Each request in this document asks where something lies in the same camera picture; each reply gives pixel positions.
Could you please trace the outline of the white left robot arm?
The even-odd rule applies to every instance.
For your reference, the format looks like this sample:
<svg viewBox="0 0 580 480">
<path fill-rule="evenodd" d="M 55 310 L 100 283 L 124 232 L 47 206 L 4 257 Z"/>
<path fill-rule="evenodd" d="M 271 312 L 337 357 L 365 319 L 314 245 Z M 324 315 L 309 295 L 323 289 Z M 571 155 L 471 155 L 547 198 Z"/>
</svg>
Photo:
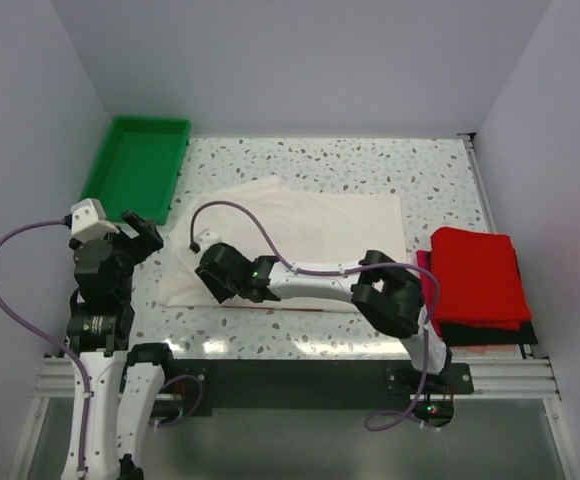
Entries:
<svg viewBox="0 0 580 480">
<path fill-rule="evenodd" d="M 159 251 L 154 222 L 122 216 L 129 236 L 84 200 L 71 210 L 76 292 L 66 328 L 74 370 L 70 443 L 64 479 L 142 479 L 140 449 L 158 392 L 177 380 L 163 343 L 131 347 L 134 269 Z"/>
</svg>

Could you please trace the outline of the white printed t shirt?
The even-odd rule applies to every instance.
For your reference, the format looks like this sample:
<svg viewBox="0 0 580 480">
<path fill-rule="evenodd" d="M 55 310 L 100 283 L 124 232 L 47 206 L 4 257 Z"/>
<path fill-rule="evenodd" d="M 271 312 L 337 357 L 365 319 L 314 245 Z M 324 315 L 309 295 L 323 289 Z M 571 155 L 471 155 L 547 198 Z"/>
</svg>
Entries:
<svg viewBox="0 0 580 480">
<path fill-rule="evenodd" d="M 170 257 L 159 283 L 165 307 L 214 307 L 195 275 L 191 235 L 212 238 L 254 259 L 276 246 L 285 259 L 330 270 L 378 250 L 399 263 L 411 260 L 396 194 L 327 194 L 292 190 L 278 177 L 203 193 L 192 200 L 169 233 Z"/>
</svg>

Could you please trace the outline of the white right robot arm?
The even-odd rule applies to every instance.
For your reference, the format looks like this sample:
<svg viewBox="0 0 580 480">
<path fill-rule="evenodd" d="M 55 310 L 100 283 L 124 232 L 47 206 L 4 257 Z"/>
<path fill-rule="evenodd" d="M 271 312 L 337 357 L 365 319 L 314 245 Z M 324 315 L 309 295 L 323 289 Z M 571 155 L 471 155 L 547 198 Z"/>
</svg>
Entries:
<svg viewBox="0 0 580 480">
<path fill-rule="evenodd" d="M 377 250 L 334 270 L 289 263 L 278 254 L 250 260 L 223 242 L 203 246 L 194 240 L 190 250 L 199 259 L 195 274 L 218 303 L 307 298 L 352 305 L 377 332 L 401 341 L 422 390 L 436 393 L 450 382 L 451 353 L 432 326 L 439 298 L 426 302 L 422 279 L 434 286 L 438 281 L 427 270 Z"/>
</svg>

